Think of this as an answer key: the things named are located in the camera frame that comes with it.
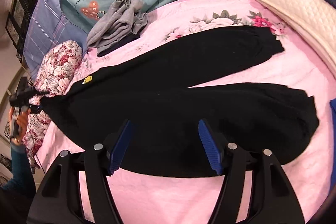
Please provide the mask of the teal sleeved left forearm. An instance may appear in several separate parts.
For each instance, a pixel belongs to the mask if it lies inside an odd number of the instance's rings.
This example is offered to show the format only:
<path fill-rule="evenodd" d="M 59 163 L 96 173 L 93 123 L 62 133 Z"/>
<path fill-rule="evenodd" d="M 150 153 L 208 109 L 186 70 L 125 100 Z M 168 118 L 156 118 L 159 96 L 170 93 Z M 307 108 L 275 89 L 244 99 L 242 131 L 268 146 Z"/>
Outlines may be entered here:
<path fill-rule="evenodd" d="M 36 186 L 25 145 L 11 143 L 13 177 L 1 187 L 3 223 L 26 223 Z"/>

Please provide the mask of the person's left hand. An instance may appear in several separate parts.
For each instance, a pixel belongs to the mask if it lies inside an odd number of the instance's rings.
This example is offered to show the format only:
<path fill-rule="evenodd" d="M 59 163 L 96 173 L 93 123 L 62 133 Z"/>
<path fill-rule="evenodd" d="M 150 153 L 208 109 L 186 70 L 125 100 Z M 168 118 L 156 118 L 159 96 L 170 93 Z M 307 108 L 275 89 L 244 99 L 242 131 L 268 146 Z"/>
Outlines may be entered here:
<path fill-rule="evenodd" d="M 26 134 L 30 111 L 31 111 L 30 109 L 27 109 L 25 112 L 21 112 L 21 114 L 19 114 L 17 118 L 14 119 L 13 118 L 14 108 L 13 107 L 10 108 L 9 111 L 9 125 L 11 133 L 10 140 L 14 145 L 19 146 L 22 142 L 23 137 Z M 15 126 L 18 126 L 18 133 L 12 136 L 12 134 L 14 133 Z"/>

